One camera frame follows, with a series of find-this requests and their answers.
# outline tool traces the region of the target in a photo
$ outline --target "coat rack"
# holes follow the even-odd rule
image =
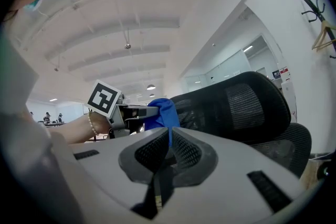
[[[304,1],[311,8],[311,10],[308,10],[306,12],[302,12],[301,14],[303,15],[303,14],[306,14],[306,13],[314,13],[316,15],[316,18],[314,20],[308,20],[308,22],[311,23],[311,22],[316,21],[317,19],[319,19],[321,22],[325,20],[324,16],[322,15],[322,13],[324,12],[324,8],[326,7],[325,3],[323,3],[323,8],[322,8],[322,10],[320,10],[318,0],[316,0],[316,5],[311,0],[304,0]],[[327,33],[330,37],[330,40],[335,39],[335,36],[334,36],[333,32],[331,31],[331,29],[328,29]],[[332,44],[333,44],[334,49],[336,51],[336,41],[334,41]]]

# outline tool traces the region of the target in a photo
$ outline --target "blue fabric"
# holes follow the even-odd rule
[[[145,131],[157,127],[169,128],[169,146],[172,145],[172,127],[180,127],[179,117],[172,100],[167,98],[155,99],[148,106],[159,107],[158,116],[145,119]]]

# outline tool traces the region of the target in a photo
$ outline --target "blue face mask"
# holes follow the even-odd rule
[[[26,5],[24,9],[33,12],[39,8],[39,6],[41,5],[41,2],[42,0],[35,0],[34,2]]]

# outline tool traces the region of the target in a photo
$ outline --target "chair backrest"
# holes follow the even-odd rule
[[[257,72],[244,72],[171,100],[181,127],[236,141],[270,139],[284,132],[291,118],[281,92]]]
[[[245,142],[273,161],[300,177],[311,151],[311,136],[306,127],[291,123],[280,135],[270,140]]]

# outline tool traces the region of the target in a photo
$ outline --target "clothes hanger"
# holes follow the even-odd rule
[[[317,37],[315,43],[313,44],[313,46],[311,47],[312,50],[314,50],[315,48],[318,48],[319,49],[322,49],[328,45],[326,45],[327,43],[323,44],[323,40],[324,38],[326,37],[326,34],[327,34],[327,31],[328,31],[328,28],[330,29],[333,29],[333,30],[336,30],[336,26],[332,26],[331,24],[329,24],[326,20],[322,21],[322,24],[321,24],[321,32],[319,34],[319,36]]]

